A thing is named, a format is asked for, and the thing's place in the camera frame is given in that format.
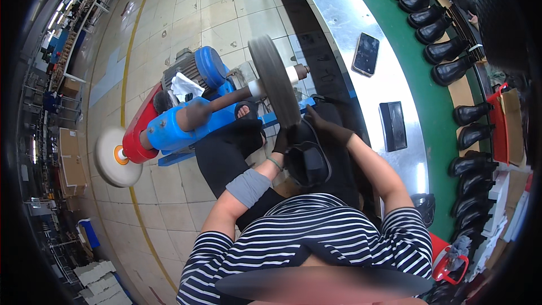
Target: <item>grey cloth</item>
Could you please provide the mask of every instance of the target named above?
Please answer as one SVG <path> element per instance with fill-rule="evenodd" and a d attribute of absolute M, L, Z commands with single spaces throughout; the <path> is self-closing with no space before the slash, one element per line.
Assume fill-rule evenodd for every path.
<path fill-rule="evenodd" d="M 447 258 L 450 258 L 450 262 L 446 267 L 448 270 L 455 271 L 463 265 L 464 261 L 457 259 L 457 257 L 469 255 L 469 246 L 471 245 L 471 242 L 472 240 L 467 236 L 460 236 L 454 241 L 450 250 L 445 255 Z"/>
<path fill-rule="evenodd" d="M 244 206 L 251 208 L 271 186 L 271 180 L 249 168 L 226 185 L 226 189 Z"/>

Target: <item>buffing wheel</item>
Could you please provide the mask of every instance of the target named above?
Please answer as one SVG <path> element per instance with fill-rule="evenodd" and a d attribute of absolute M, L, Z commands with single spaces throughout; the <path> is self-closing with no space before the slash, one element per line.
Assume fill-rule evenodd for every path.
<path fill-rule="evenodd" d="M 109 127 L 102 131 L 94 148 L 94 165 L 106 183 L 116 187 L 130 187 L 139 180 L 143 164 L 136 164 L 123 157 L 122 127 Z"/>
<path fill-rule="evenodd" d="M 281 128 L 301 123 L 294 88 L 271 38 L 265 35 L 249 40 L 248 50 Z"/>

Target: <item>black and white striped shirt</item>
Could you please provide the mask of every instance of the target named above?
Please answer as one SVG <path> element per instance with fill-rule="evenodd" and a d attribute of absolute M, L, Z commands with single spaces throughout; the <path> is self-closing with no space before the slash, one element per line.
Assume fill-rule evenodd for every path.
<path fill-rule="evenodd" d="M 180 304 L 219 304 L 215 282 L 231 274 L 299 266 L 301 247 L 334 265 L 384 267 L 431 275 L 431 239 L 418 211 L 391 211 L 382 233 L 355 208 L 326 193 L 277 204 L 233 242 L 220 232 L 200 234 L 180 279 Z"/>

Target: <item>stainless steel workbench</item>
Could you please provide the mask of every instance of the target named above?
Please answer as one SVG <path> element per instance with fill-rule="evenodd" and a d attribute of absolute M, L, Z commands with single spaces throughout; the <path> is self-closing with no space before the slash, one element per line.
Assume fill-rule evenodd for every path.
<path fill-rule="evenodd" d="M 374 151 L 401 176 L 409 194 L 429 193 L 427 157 L 418 113 L 403 70 L 390 43 L 363 0 L 307 0 L 335 54 L 349 90 L 353 90 L 363 113 Z M 372 77 L 351 69 L 360 33 L 380 40 Z M 394 152 L 385 149 L 380 103 L 400 101 L 408 147 Z"/>

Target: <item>tiled floor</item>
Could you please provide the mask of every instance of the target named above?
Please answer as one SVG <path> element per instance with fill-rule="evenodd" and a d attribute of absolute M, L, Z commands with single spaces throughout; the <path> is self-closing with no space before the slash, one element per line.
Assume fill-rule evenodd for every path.
<path fill-rule="evenodd" d="M 84 90 L 83 106 L 89 101 L 91 88 L 100 80 L 116 80 L 116 83 L 96 101 L 91 99 L 83 121 L 78 123 L 81 152 L 88 154 L 84 163 L 86 166 L 88 159 L 91 185 L 81 205 L 82 212 L 91 217 L 106 254 L 115 255 L 111 258 L 113 262 L 124 268 L 121 277 L 134 299 L 138 303 L 174 304 L 174 288 L 216 198 L 203 179 L 196 158 L 168 167 L 159 167 L 157 159 L 145 163 L 133 191 L 152 244 L 149 245 L 130 190 L 106 184 L 95 169 L 94 143 L 105 127 L 120 125 L 122 108 L 125 126 L 129 125 L 150 89 L 181 49 L 209 45 L 233 68 L 250 60 L 248 40 L 268 34 L 289 66 L 295 63 L 288 39 L 288 33 L 293 31 L 281 0 L 146 0 L 130 50 L 126 104 L 121 106 L 123 62 L 128 60 L 126 55 L 141 3 L 142 0 L 114 0 L 112 12 L 100 18 L 96 32 L 87 41 L 90 60 L 84 70 L 89 83 Z M 266 152 L 273 148 L 276 129 L 266 132 L 268 144 L 247 159 L 249 164 L 263 161 Z"/>

